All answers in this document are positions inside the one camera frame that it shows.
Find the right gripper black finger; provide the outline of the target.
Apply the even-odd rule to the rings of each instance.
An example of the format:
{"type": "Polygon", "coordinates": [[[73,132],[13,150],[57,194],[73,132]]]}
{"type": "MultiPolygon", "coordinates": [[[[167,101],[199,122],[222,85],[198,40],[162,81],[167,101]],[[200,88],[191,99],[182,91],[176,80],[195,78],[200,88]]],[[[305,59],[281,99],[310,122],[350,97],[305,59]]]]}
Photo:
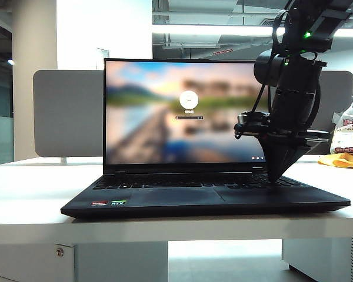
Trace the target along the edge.
{"type": "Polygon", "coordinates": [[[308,153],[310,150],[311,146],[308,144],[282,145],[279,153],[277,179],[279,179],[301,156],[308,153]]]}
{"type": "Polygon", "coordinates": [[[261,139],[260,144],[266,158],[268,180],[271,184],[275,184],[283,174],[284,146],[270,139],[261,139]]]}

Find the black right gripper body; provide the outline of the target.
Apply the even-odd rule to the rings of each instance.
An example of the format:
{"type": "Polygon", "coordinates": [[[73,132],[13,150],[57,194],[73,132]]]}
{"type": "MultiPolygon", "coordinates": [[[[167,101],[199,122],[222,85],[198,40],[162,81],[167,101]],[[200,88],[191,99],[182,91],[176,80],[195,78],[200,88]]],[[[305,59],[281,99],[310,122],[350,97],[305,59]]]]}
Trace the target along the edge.
{"type": "Polygon", "coordinates": [[[330,133],[311,130],[314,119],[299,119],[295,116],[264,116],[261,125],[265,131],[261,133],[263,150],[276,149],[277,146],[292,148],[307,146],[308,142],[327,142],[330,133]]]}

